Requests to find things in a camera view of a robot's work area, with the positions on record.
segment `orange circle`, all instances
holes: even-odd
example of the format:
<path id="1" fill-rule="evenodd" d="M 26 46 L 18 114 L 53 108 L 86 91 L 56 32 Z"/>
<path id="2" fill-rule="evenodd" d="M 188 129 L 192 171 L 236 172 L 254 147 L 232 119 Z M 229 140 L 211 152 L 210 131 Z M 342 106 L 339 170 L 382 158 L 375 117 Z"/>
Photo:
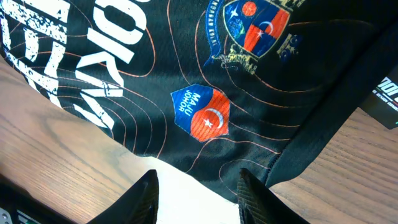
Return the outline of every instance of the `orange circle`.
<path id="1" fill-rule="evenodd" d="M 245 16 L 253 16 L 257 12 L 257 6 L 254 2 L 246 2 L 242 7 L 242 12 Z"/>

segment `white crescent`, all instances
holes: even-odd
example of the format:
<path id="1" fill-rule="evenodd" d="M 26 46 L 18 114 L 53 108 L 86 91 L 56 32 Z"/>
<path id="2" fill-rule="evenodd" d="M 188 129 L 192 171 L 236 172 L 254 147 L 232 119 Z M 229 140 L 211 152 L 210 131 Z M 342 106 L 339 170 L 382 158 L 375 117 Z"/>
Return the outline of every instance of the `white crescent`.
<path id="1" fill-rule="evenodd" d="M 218 110 L 213 109 L 213 108 L 209 108 L 209 109 L 207 109 L 205 111 L 211 111 L 211 112 L 213 112 L 214 114 L 217 115 L 217 117 L 218 117 L 218 119 L 220 121 L 220 124 L 218 125 L 217 129 L 220 129 L 223 126 L 223 124 L 224 124 L 223 115 Z"/>
<path id="2" fill-rule="evenodd" d="M 263 25 L 263 24 L 268 24 L 269 27 L 271 27 L 271 32 L 269 32 L 269 34 L 271 34 L 272 31 L 274 31 L 274 26 L 272 25 L 272 23 L 270 23 L 270 22 L 268 22 L 268 21 L 264 21 L 264 22 L 260 23 L 259 27 L 260 27 L 261 25 Z"/>

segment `red and blue shield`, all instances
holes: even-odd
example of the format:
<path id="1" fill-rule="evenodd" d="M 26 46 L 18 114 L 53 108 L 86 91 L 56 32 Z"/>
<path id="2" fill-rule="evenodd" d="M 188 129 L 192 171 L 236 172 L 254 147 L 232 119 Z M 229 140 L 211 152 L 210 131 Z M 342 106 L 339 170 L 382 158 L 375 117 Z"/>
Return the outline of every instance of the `red and blue shield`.
<path id="1" fill-rule="evenodd" d="M 255 58 L 264 56 L 282 35 L 290 13 L 266 0 L 235 0 L 224 7 L 229 35 Z"/>

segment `wooden floor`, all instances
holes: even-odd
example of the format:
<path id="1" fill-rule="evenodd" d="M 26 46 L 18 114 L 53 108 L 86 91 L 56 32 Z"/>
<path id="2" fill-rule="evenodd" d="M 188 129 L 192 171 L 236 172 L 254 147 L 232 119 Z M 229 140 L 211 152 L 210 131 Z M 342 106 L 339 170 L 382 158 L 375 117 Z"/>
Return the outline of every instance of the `wooden floor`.
<path id="1" fill-rule="evenodd" d="M 157 169 L 158 223 L 239 223 L 236 205 L 163 162 L 131 154 L 1 63 L 0 103 L 0 173 L 71 220 L 88 222 Z M 358 109 L 302 175 L 272 190 L 310 223 L 398 223 L 397 141 L 398 130 Z"/>

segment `star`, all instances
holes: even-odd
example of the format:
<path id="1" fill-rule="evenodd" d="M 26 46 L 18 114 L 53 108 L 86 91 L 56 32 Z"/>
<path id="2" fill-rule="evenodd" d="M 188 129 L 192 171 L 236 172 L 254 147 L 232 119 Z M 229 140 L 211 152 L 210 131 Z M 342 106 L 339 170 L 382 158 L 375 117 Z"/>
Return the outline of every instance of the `star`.
<path id="1" fill-rule="evenodd" d="M 209 126 L 209 128 L 211 128 L 211 126 L 213 125 L 210 121 L 209 121 L 209 119 L 203 119 L 204 121 L 205 121 L 205 126 Z"/>
<path id="2" fill-rule="evenodd" d="M 238 13 L 236 13 L 237 9 L 238 9 L 238 6 L 236 6 L 235 9 L 231 11 L 231 17 L 229 18 L 230 20 L 232 19 L 232 17 L 238 16 Z"/>
<path id="3" fill-rule="evenodd" d="M 262 30 L 260 30 L 260 31 L 257 33 L 257 36 L 262 38 L 262 35 L 263 35 L 263 34 L 264 34 L 264 33 L 262 32 Z"/>

